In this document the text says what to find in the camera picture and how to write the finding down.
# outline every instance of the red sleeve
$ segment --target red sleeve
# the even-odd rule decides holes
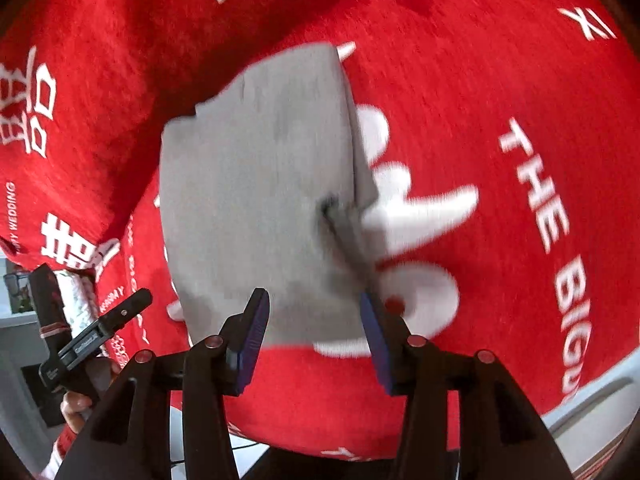
[[[66,452],[69,451],[69,448],[76,439],[76,436],[77,435],[71,430],[69,425],[65,424],[64,430],[62,430],[62,433],[60,433],[60,436],[56,440],[56,448],[58,449],[61,458],[65,457]]]

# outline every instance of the white wall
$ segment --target white wall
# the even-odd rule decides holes
[[[46,357],[37,324],[0,328],[0,426],[33,473],[40,472],[49,461],[61,428],[46,427],[20,368],[40,364]]]
[[[640,406],[640,348],[569,402],[543,416],[565,460],[576,471],[631,423]]]
[[[6,274],[6,260],[0,257],[0,277]],[[4,280],[0,283],[0,317],[7,317],[11,315],[11,308],[9,307],[9,293],[6,290]]]

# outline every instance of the blue gripper pad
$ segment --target blue gripper pad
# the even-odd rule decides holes
[[[376,369],[378,382],[391,395],[394,389],[394,380],[391,372],[391,352],[380,325],[382,320],[378,319],[372,299],[366,292],[360,295],[360,319],[364,327],[364,333],[367,336],[371,360]]]
[[[226,351],[227,365],[236,372],[236,395],[244,391],[253,377],[264,332],[267,330],[269,310],[269,293],[263,288],[254,289],[239,320],[235,337]]]

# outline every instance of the red blanket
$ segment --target red blanket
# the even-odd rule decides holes
[[[640,67],[598,0],[33,0],[0,42],[5,252],[98,266],[104,309],[150,288],[119,361],[187,348],[165,311],[162,126],[308,41],[355,43],[344,69],[382,195],[365,225],[413,332],[493,349],[540,412],[635,348]],[[228,419],[309,454],[391,456],[403,401],[366,354],[265,350]]]

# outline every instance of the black cable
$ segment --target black cable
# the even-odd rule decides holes
[[[238,446],[232,447],[231,449],[235,451],[236,449],[246,449],[248,447],[257,446],[260,442],[254,442],[253,444],[247,444],[246,446]],[[178,464],[184,464],[184,460],[176,460],[175,462],[171,462],[171,467],[177,466]]]
[[[260,442],[254,442],[253,444],[247,444],[246,446],[232,447],[231,449],[235,451],[236,449],[245,449],[247,447],[257,446],[258,444],[260,444]]]

